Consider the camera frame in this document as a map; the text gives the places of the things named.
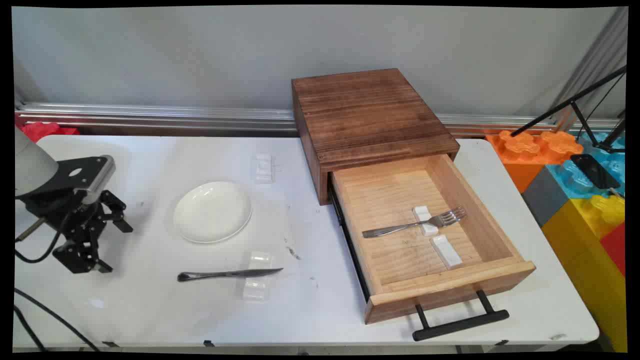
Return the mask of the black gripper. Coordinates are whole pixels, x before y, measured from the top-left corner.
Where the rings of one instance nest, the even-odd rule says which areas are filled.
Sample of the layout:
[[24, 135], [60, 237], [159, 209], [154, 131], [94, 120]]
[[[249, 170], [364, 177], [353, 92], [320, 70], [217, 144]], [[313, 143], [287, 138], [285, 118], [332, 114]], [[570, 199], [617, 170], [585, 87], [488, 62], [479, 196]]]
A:
[[19, 201], [37, 218], [19, 234], [19, 242], [25, 241], [42, 225], [50, 226], [55, 230], [52, 246], [61, 236], [66, 238], [66, 242], [53, 250], [52, 255], [73, 274], [114, 271], [99, 256], [99, 237], [106, 222], [111, 221], [125, 234], [134, 231], [125, 219], [126, 203], [109, 190], [37, 189], [21, 194]]

